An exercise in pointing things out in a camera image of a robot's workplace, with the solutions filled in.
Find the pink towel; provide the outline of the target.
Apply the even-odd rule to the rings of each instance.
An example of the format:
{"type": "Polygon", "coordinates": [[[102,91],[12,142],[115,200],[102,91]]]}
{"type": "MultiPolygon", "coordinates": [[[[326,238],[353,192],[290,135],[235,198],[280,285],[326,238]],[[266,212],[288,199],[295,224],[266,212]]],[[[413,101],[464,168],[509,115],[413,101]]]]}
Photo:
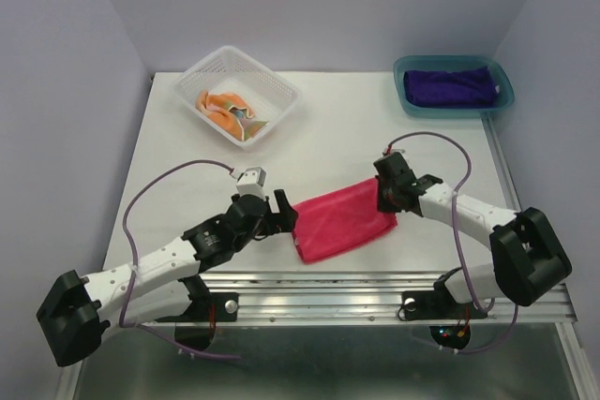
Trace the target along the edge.
{"type": "Polygon", "coordinates": [[[298,213],[292,238],[300,260],[320,262],[370,244],[398,225],[396,216],[378,210],[374,178],[293,206],[298,213]]]}

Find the orange patterned towel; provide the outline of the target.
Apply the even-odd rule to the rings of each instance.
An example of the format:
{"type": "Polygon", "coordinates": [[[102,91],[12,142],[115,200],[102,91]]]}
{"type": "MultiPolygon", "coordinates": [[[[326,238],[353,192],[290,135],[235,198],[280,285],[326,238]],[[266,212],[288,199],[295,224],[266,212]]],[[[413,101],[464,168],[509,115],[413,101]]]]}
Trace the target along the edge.
{"type": "Polygon", "coordinates": [[[242,97],[232,92],[210,94],[203,90],[196,99],[195,108],[238,141],[250,140],[267,126],[242,97]]]}

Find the purple towel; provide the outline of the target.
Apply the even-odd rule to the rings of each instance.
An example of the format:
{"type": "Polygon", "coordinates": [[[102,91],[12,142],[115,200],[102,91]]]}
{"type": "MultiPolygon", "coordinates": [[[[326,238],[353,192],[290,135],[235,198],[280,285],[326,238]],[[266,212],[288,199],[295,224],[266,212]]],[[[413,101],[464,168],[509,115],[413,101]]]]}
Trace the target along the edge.
{"type": "Polygon", "coordinates": [[[491,107],[498,95],[487,67],[454,72],[408,70],[403,87],[407,100],[421,108],[491,107]]]}

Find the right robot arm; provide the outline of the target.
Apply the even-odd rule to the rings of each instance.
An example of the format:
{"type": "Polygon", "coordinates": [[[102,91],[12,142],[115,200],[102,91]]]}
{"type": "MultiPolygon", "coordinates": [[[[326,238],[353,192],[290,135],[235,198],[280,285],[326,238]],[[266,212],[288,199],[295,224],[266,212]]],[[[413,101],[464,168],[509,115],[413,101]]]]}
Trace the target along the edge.
{"type": "Polygon", "coordinates": [[[465,234],[491,253],[491,262],[450,271],[431,293],[434,310],[452,316],[474,300],[504,297],[530,306],[562,283],[572,264],[547,216],[530,207],[514,211],[459,195],[442,179],[416,177],[398,152],[374,162],[377,207],[383,213],[413,213],[465,234]]]}

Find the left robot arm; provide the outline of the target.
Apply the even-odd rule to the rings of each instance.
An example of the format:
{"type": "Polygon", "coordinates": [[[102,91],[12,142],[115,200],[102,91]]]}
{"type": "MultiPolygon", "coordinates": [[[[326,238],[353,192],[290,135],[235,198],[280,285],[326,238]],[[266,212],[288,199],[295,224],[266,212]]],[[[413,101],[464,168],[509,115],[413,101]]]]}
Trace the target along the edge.
{"type": "Polygon", "coordinates": [[[80,276],[56,278],[37,311],[37,321],[56,364],[66,367],[96,351],[116,326],[127,327],[130,301],[173,281],[185,284],[176,308],[199,319],[208,308],[201,273],[228,262],[255,240],[294,230],[298,213],[284,190],[275,192],[278,210],[255,195],[235,195],[228,210],[187,230],[182,236],[130,264],[80,276]]]}

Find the white plastic mesh basket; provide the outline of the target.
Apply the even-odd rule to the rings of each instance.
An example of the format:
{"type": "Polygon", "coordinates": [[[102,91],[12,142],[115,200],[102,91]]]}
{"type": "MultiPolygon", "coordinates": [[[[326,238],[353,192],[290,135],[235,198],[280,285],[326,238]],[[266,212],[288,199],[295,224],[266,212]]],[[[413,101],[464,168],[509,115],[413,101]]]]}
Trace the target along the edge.
{"type": "Polygon", "coordinates": [[[192,114],[241,148],[273,131],[301,99],[293,84],[233,46],[179,75],[172,91],[192,114]]]}

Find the teal translucent plastic bin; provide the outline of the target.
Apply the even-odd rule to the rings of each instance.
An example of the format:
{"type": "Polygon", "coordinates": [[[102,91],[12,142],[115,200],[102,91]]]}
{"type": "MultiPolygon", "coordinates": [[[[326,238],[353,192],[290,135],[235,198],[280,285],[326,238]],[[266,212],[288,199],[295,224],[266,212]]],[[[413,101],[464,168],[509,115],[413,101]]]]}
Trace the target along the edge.
{"type": "Polygon", "coordinates": [[[400,104],[405,112],[414,117],[465,119],[474,118],[482,113],[499,112],[512,106],[515,100],[514,90],[501,65],[479,55],[410,55],[399,58],[394,63],[394,81],[400,104]],[[407,100],[403,87],[403,75],[408,70],[423,71],[462,71],[487,67],[496,84],[498,95],[491,107],[484,108],[421,108],[407,100]]]}

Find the aluminium mounting rail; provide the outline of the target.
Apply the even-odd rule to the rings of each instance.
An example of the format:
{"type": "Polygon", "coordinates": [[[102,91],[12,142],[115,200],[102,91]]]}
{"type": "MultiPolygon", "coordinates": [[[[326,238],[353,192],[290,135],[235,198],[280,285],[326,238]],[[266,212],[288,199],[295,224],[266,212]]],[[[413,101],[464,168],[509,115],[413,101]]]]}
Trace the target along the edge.
{"type": "MultiPolygon", "coordinates": [[[[202,275],[211,293],[238,296],[239,327],[398,325],[397,312],[408,291],[431,289],[435,272],[320,273],[216,272],[202,275]]],[[[99,315],[112,325],[121,313],[141,323],[181,314],[190,305],[188,290],[172,281],[124,305],[127,269],[90,274],[86,289],[101,303],[99,315]]]]}

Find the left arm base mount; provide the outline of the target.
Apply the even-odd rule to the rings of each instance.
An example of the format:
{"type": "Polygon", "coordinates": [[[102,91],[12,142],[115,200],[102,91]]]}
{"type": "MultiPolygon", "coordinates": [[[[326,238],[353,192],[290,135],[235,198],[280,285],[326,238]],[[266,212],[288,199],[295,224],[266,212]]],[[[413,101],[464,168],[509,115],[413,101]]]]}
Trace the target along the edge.
{"type": "Polygon", "coordinates": [[[211,291],[199,275],[184,278],[190,304],[183,313],[175,316],[178,322],[236,322],[239,294],[233,291],[211,291]]]}

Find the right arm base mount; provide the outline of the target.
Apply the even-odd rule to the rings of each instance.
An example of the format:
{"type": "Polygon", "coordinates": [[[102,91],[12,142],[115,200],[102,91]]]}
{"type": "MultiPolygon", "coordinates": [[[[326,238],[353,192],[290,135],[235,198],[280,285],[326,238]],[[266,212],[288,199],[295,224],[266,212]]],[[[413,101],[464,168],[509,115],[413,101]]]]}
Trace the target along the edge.
{"type": "Polygon", "coordinates": [[[455,268],[441,275],[431,289],[403,291],[397,318],[401,321],[486,319],[487,312],[479,311],[473,301],[458,303],[444,285],[456,273],[461,274],[462,270],[455,268]]]}

